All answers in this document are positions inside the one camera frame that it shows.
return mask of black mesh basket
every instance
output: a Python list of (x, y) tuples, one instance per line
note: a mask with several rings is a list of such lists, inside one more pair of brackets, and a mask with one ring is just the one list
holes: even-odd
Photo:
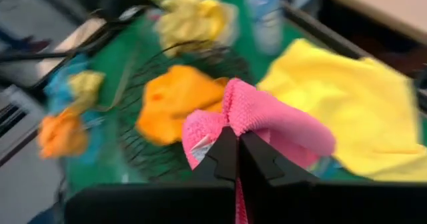
[(181, 143), (156, 146), (135, 130), (142, 108), (143, 87), (148, 81), (166, 73), (172, 65), (182, 64), (196, 67), (212, 78), (238, 77), (252, 83), (248, 64), (230, 48), (206, 41), (182, 43), (172, 48), (178, 46), (180, 49), (203, 51), (192, 51), (191, 54), (169, 59), (164, 55), (167, 50), (163, 50), (153, 56), (133, 72), (118, 106), (119, 142), (125, 159), (149, 182), (185, 180), (191, 175), (191, 169)]

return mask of pink knit fabric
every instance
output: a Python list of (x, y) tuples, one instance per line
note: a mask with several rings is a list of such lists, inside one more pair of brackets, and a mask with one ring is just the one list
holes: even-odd
[[(185, 120), (182, 144), (192, 169), (198, 161), (191, 154), (191, 149), (206, 136), (210, 143), (216, 141), (226, 125), (238, 137), (254, 131), (283, 156), (303, 168), (314, 164), (319, 156), (329, 156), (334, 151), (335, 139), (327, 127), (307, 113), (281, 103), (239, 79), (232, 79), (227, 84), (222, 109), (220, 114), (194, 111)], [(238, 223), (247, 223), (240, 180), (236, 198), (236, 219)]]

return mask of orange cloth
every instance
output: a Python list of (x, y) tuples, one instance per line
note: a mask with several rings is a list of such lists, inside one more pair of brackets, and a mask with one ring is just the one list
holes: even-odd
[(80, 155), (88, 143), (79, 115), (70, 108), (64, 109), (57, 117), (46, 116), (41, 122), (38, 139), (42, 158)]
[(185, 118), (197, 109), (220, 112), (227, 78), (212, 79), (194, 67), (174, 65), (147, 83), (137, 130), (156, 145), (181, 141)]

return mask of plastic bottle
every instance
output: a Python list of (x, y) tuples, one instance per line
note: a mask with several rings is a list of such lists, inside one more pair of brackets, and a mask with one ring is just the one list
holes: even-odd
[(283, 24), (281, 0), (246, 0), (258, 49), (275, 55), (281, 51)]

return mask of green table surface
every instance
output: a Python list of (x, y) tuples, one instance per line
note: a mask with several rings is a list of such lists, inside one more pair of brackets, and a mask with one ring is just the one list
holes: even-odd
[[(233, 3), (239, 7), (240, 37), (234, 45), (234, 50), (244, 57), (250, 65), (254, 81), (258, 82), (266, 73), (270, 63), (276, 58), (261, 54), (257, 51), (252, 27), (248, 13), (244, 6), (244, 0), (223, 0)], [(283, 49), (285, 49), (294, 39), (305, 37), (304, 32), (294, 24), (287, 22), (284, 26)], [(105, 82), (99, 94), (101, 105), (108, 106), (113, 101), (117, 86), (120, 82), (125, 64), (132, 58), (132, 53), (138, 48), (140, 56), (135, 65), (143, 65), (150, 57), (159, 53), (161, 47), (158, 44), (157, 35), (152, 30), (152, 23), (144, 18), (138, 19), (129, 27), (123, 30), (113, 41), (105, 46), (99, 53), (92, 57), (90, 67), (106, 74)], [(117, 110), (112, 109), (105, 113), (107, 119), (115, 119)], [(422, 133), (427, 132), (427, 122), (420, 118), (422, 122)], [(117, 136), (115, 135), (117, 123), (109, 121), (105, 124), (105, 143), (97, 163), (86, 165), (78, 163), (72, 159), (67, 160), (67, 178), (73, 191), (78, 191), (84, 187), (96, 183), (117, 183), (117, 182), (145, 182), (135, 170), (127, 165), (123, 165), (123, 157), (119, 154)], [(356, 177), (344, 169), (339, 169), (331, 177), (339, 180), (363, 181), (367, 179)]]

